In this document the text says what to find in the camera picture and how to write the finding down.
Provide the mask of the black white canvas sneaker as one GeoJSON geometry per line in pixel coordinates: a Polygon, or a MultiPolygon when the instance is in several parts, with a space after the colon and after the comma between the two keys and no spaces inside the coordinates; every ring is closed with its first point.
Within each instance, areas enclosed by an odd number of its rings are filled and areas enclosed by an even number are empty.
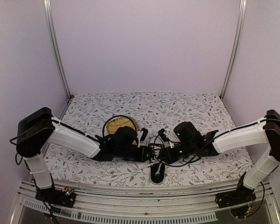
{"type": "Polygon", "coordinates": [[[138,161],[149,161],[150,181],[155,185],[162,184],[165,179],[165,164],[157,158],[151,147],[140,146],[139,151],[138,161]]]}

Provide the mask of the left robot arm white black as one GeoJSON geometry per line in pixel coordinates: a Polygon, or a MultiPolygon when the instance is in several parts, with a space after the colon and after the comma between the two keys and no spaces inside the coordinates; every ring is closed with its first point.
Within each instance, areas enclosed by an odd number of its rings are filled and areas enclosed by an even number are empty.
{"type": "Polygon", "coordinates": [[[95,161],[111,161],[121,158],[125,161],[146,162],[153,157],[148,146],[141,145],[148,133],[143,128],[137,131],[132,127],[117,128],[115,133],[92,137],[55,118],[51,109],[43,107],[21,120],[17,136],[10,139],[16,152],[27,164],[41,194],[50,203],[60,198],[60,193],[53,187],[53,179],[47,170],[42,155],[46,144],[56,144],[85,155],[95,161]]]}

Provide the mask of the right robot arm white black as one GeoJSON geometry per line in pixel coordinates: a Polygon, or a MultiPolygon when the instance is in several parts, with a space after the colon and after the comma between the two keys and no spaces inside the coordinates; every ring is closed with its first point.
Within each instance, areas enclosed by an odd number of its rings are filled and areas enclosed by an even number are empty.
{"type": "Polygon", "coordinates": [[[237,148],[268,145],[256,165],[241,177],[238,189],[232,192],[235,203],[247,199],[250,191],[280,165],[280,115],[275,110],[268,110],[264,117],[254,122],[225,131],[214,130],[202,135],[191,122],[182,122],[173,132],[179,142],[163,147],[158,156],[166,164],[191,155],[208,157],[237,148]]]}

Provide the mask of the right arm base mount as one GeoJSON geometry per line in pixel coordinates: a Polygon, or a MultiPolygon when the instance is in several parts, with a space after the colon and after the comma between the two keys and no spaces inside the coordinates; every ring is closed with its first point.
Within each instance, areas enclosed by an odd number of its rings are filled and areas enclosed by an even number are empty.
{"type": "Polygon", "coordinates": [[[256,195],[254,190],[246,187],[239,187],[235,190],[218,193],[215,196],[215,202],[218,204],[219,208],[235,206],[254,201],[255,199],[256,195]]]}

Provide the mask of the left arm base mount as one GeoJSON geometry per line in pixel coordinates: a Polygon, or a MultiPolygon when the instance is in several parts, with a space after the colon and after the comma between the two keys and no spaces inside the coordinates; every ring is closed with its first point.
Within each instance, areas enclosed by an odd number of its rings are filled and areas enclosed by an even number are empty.
{"type": "Polygon", "coordinates": [[[73,208],[76,200],[75,189],[65,187],[63,189],[40,189],[37,190],[35,198],[39,201],[44,201],[53,205],[73,208]]]}

